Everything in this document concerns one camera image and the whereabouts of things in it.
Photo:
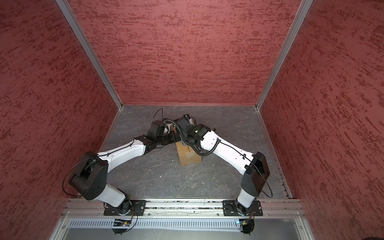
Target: cardboard box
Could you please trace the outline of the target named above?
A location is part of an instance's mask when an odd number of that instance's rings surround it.
[[[190,146],[184,146],[183,143],[176,143],[177,152],[179,153],[180,165],[185,167],[189,164],[201,162],[201,156],[199,156]]]

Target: metal corner post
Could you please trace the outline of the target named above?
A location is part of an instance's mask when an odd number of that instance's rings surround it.
[[[105,87],[107,88],[109,94],[113,98],[113,101],[115,101],[117,107],[119,109],[122,108],[122,102],[118,96],[118,94],[115,91],[115,88],[113,87],[111,81],[108,78],[108,75],[103,69],[103,66],[101,65],[99,59],[97,58],[95,52],[93,51],[91,44],[89,43],[87,37],[85,36],[83,30],[80,27],[79,22],[77,21],[75,15],[73,14],[71,7],[69,6],[67,0],[56,0],[56,3],[59,5],[62,13],[64,14],[65,18],[67,19],[69,25],[71,26],[73,32],[75,33],[77,39],[83,46],[85,52],[87,53],[89,59],[91,60],[93,66],[95,67],[97,73],[99,74],[101,80],[103,81]]]
[[[313,0],[303,0],[299,6],[299,9],[297,10],[296,16],[292,22],[292,25],[288,31],[288,34],[284,40],[283,46],[281,47],[281,50],[279,52],[279,55],[277,56],[276,62],[273,65],[273,68],[271,70],[271,74],[269,75],[265,86],[263,88],[263,91],[256,103],[256,108],[261,109],[261,106],[263,105],[263,102],[269,92],[269,90],[272,87],[272,84],[277,76],[277,73],[280,70],[280,67],[282,66],[285,57],[287,56],[287,53],[289,49],[291,48],[291,45],[293,43],[293,40],[295,39],[297,33],[299,32],[300,26],[304,21],[305,16],[307,15],[307,12],[312,4]]]

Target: robotic arm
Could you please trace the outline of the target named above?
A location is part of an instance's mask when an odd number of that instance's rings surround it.
[[[211,130],[203,124],[196,125],[196,121],[188,114],[177,120],[154,121],[147,135],[136,137],[123,146],[97,154],[86,153],[69,178],[69,184],[86,200],[100,200],[117,214],[127,215],[131,211],[130,197],[108,185],[107,174],[118,165],[144,155],[157,146],[178,141],[191,146],[198,155],[218,155],[243,175],[235,210],[240,216],[249,216],[250,206],[259,196],[270,174],[265,156],[232,145],[219,137],[215,129]]]

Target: metal bracket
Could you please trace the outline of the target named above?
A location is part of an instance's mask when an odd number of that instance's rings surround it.
[[[133,209],[135,210],[137,216],[143,216],[146,203],[147,203],[146,200],[131,200],[131,204],[132,204]],[[116,213],[112,208],[108,208],[108,207],[105,208],[105,210],[104,210],[104,216],[124,217],[124,216]]]
[[[250,206],[253,211],[253,214],[257,216],[263,216],[263,209],[260,204],[260,201],[254,200]],[[224,200],[223,201],[223,212],[224,216],[239,216],[237,212],[236,203],[234,200]]]

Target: red wall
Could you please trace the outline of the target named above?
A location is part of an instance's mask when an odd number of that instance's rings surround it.
[[[125,104],[255,104],[301,0],[69,0]]]
[[[54,0],[0,6],[0,239],[47,239],[117,108]]]
[[[384,2],[314,0],[262,106],[316,240],[384,237]]]

